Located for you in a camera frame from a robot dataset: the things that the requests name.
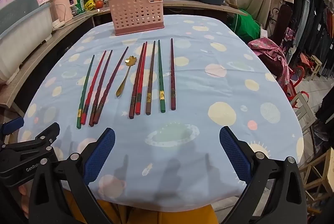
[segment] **chopstick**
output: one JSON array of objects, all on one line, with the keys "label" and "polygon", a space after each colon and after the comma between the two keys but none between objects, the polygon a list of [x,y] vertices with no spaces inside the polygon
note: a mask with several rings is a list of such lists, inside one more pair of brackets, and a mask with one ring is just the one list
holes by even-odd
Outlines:
[{"label": "chopstick", "polygon": [[113,83],[113,81],[114,81],[114,79],[115,79],[115,76],[116,76],[116,73],[117,73],[117,71],[118,71],[118,68],[120,67],[120,65],[121,65],[121,63],[122,63],[122,60],[123,60],[123,58],[124,58],[124,56],[125,56],[125,53],[127,52],[128,48],[129,48],[129,47],[126,47],[126,49],[125,49],[125,51],[124,51],[122,57],[121,57],[120,60],[118,61],[118,64],[117,64],[116,68],[114,69],[113,74],[111,75],[111,77],[110,77],[110,79],[109,79],[108,85],[106,86],[106,89],[105,89],[105,91],[103,92],[103,96],[102,96],[102,98],[101,98],[101,101],[100,101],[100,103],[99,103],[99,106],[98,106],[98,108],[97,108],[97,110],[96,110],[96,113],[95,113],[95,115],[94,115],[94,119],[93,119],[93,123],[94,123],[94,124],[97,124],[97,123],[99,122],[99,119],[100,119],[100,116],[101,116],[101,113],[102,113],[103,106],[104,106],[104,104],[105,104],[105,102],[106,102],[106,97],[108,96],[109,90],[110,90],[110,88],[111,88],[111,84]]},{"label": "chopstick", "polygon": [[91,117],[89,119],[89,126],[91,126],[91,127],[94,126],[93,119],[94,119],[94,115],[96,113],[97,105],[99,104],[99,98],[100,98],[100,93],[101,93],[101,89],[102,89],[103,80],[106,76],[106,69],[108,68],[109,60],[110,60],[110,57],[111,57],[112,53],[113,53],[113,51],[111,50],[110,54],[109,54],[109,56],[106,60],[105,67],[103,69],[103,72],[102,72],[102,75],[101,75],[101,78],[100,78],[100,81],[99,81],[99,86],[97,87],[97,91],[96,91],[96,94],[95,94],[95,99],[94,99],[94,102],[93,102],[93,106],[91,108]]},{"label": "chopstick", "polygon": [[76,127],[78,129],[81,129],[81,110],[84,107],[84,102],[85,102],[85,96],[86,96],[86,90],[87,90],[87,85],[88,85],[88,79],[89,79],[89,74],[91,73],[91,66],[93,65],[95,55],[91,58],[91,64],[89,65],[88,72],[86,75],[85,83],[83,85],[82,93],[81,93],[81,99],[80,99],[80,104],[79,104],[79,110],[78,110],[78,117],[76,119]]},{"label": "chopstick", "polygon": [[140,74],[140,68],[141,68],[141,64],[142,64],[144,48],[145,48],[145,43],[143,43],[142,52],[140,54],[140,58],[139,58],[139,62],[138,62],[136,78],[135,78],[135,82],[133,83],[133,90],[132,90],[130,110],[129,110],[129,118],[134,118],[135,117],[136,95],[137,95],[138,80],[139,80],[139,74]]},{"label": "chopstick", "polygon": [[162,76],[160,40],[158,40],[158,54],[159,54],[158,58],[159,58],[160,111],[161,113],[164,113],[166,112],[166,104],[165,104],[164,80]]},{"label": "chopstick", "polygon": [[148,87],[147,87],[147,98],[146,98],[146,114],[151,114],[151,105],[152,105],[152,81],[153,81],[153,67],[154,67],[154,50],[155,50],[155,41],[153,43],[153,51],[151,57],[151,66],[150,66],[150,76],[148,78]]},{"label": "chopstick", "polygon": [[104,59],[104,56],[106,54],[106,51],[103,53],[103,56],[101,57],[101,60],[99,62],[99,65],[95,71],[95,74],[94,74],[94,77],[93,77],[93,80],[91,81],[91,86],[89,88],[89,92],[88,92],[88,95],[87,95],[87,99],[86,99],[86,102],[85,102],[85,106],[83,108],[83,113],[81,114],[81,120],[80,120],[80,123],[82,125],[85,125],[86,123],[86,118],[87,118],[87,114],[88,114],[88,108],[89,108],[89,104],[91,102],[91,95],[93,93],[93,89],[94,89],[94,86],[95,86],[95,82],[96,82],[96,79],[97,79],[97,76],[99,75],[99,71],[100,71],[100,68],[101,68],[101,65],[102,65],[102,61]]},{"label": "chopstick", "polygon": [[139,75],[139,82],[138,82],[137,96],[136,96],[136,105],[135,105],[136,115],[140,115],[140,109],[141,109],[146,49],[147,49],[147,41],[145,43],[144,53],[143,53],[143,58],[142,58],[142,64],[141,64],[141,67],[140,67],[140,75]]},{"label": "chopstick", "polygon": [[170,103],[171,109],[176,109],[176,97],[175,97],[175,70],[174,70],[174,48],[173,38],[170,41]]}]

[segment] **person's hand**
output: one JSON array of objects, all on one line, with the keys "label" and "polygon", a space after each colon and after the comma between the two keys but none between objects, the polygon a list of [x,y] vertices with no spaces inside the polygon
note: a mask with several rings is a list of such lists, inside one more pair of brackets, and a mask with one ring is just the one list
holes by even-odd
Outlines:
[{"label": "person's hand", "polygon": [[21,207],[26,218],[29,218],[29,198],[30,187],[27,184],[19,186],[19,192],[21,193]]}]

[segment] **gold spoon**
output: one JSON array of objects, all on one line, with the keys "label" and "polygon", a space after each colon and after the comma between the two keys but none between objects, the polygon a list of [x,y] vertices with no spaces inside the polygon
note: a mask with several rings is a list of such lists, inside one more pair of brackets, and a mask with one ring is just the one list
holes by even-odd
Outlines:
[{"label": "gold spoon", "polygon": [[124,80],[123,80],[122,84],[120,85],[120,87],[119,87],[118,90],[116,91],[116,97],[119,97],[119,96],[122,94],[122,92],[123,92],[123,90],[124,90],[124,87],[125,87],[126,79],[128,78],[128,75],[129,75],[130,68],[131,68],[134,64],[136,64],[136,62],[137,62],[137,58],[136,58],[136,57],[133,57],[133,55],[130,56],[128,59],[125,60],[125,63],[126,63],[126,65],[127,65],[129,68],[128,68],[128,71],[126,72],[126,75],[125,75],[125,77],[124,77]]}]

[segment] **wooden counter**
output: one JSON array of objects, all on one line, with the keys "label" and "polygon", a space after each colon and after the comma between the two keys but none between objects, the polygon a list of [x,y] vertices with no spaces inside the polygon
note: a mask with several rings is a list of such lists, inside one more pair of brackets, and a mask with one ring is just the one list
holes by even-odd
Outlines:
[{"label": "wooden counter", "polygon": [[[197,10],[216,10],[228,13],[236,13],[240,15],[246,15],[242,11],[231,8],[229,6],[215,6],[208,5],[197,1],[188,0],[164,0],[163,6],[168,8],[181,8],[181,9],[197,9]],[[85,12],[81,15],[74,17],[69,21],[65,27],[57,30],[52,34],[52,38],[46,43],[40,44],[30,56],[23,62],[20,71],[14,77],[9,85],[0,86],[0,107],[5,109],[14,109],[20,116],[24,113],[17,107],[14,100],[23,86],[24,82],[27,80],[28,76],[31,74],[34,68],[40,63],[40,61],[51,51],[51,49],[56,46],[66,35],[71,33],[75,28],[81,25],[83,22],[88,20],[92,16],[98,16],[102,14],[110,14],[109,7],[104,7],[101,9],[92,10],[90,12]]]}]

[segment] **blue gripper pad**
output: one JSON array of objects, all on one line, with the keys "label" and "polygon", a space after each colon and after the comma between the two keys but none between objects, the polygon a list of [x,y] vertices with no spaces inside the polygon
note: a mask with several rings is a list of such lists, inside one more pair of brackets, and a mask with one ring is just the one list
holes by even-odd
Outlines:
[{"label": "blue gripper pad", "polygon": [[223,147],[228,159],[230,160],[239,180],[248,184],[252,179],[252,166],[245,154],[240,149],[237,141],[231,136],[224,127],[220,129],[219,141]]},{"label": "blue gripper pad", "polygon": [[96,180],[114,145],[115,132],[110,129],[86,161],[83,176],[86,185]]},{"label": "blue gripper pad", "polygon": [[15,132],[16,130],[20,129],[24,124],[24,120],[22,117],[18,117],[12,121],[9,121],[7,123],[4,123],[2,125],[2,129],[0,131],[0,134],[7,136],[10,135],[11,133]]}]

